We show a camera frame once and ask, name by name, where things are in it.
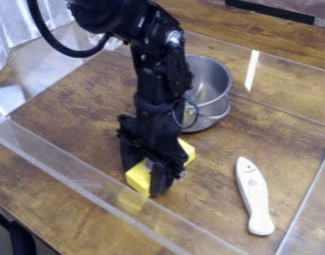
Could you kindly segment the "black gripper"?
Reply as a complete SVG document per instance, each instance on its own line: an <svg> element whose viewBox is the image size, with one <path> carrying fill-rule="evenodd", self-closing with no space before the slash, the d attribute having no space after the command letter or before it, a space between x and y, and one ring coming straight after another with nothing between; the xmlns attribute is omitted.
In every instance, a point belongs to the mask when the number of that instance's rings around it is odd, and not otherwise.
<svg viewBox="0 0 325 255"><path fill-rule="evenodd" d="M151 168L151 196L159 196L181 178L187 160L178 144L185 100L154 105L135 96L136 116L118 117L123 170L128 171L146 157Z"/></svg>

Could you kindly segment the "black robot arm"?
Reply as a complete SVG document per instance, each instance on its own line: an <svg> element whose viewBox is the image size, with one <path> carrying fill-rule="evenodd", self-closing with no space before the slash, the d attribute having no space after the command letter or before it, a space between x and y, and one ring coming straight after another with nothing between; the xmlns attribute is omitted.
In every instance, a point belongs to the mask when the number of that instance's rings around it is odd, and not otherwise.
<svg viewBox="0 0 325 255"><path fill-rule="evenodd" d="M68 0L79 26L131 45L138 91L136 114L120 115L123 169L152 163L150 195L161 195L181 178L187 154L178 143L185 92L193 74L185 60L183 30L152 0Z"/></svg>

